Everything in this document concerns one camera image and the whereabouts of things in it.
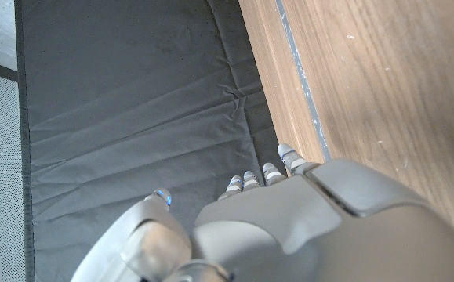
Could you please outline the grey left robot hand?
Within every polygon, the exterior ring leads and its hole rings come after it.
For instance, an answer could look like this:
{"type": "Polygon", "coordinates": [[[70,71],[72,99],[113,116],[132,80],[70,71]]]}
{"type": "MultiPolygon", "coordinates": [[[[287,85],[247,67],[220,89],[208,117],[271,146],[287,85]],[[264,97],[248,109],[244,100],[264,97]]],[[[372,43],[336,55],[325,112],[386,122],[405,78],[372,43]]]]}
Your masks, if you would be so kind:
{"type": "Polygon", "coordinates": [[[123,213],[75,281],[454,281],[454,229],[417,193],[363,164],[305,160],[235,176],[187,232],[158,189],[123,213]]]}

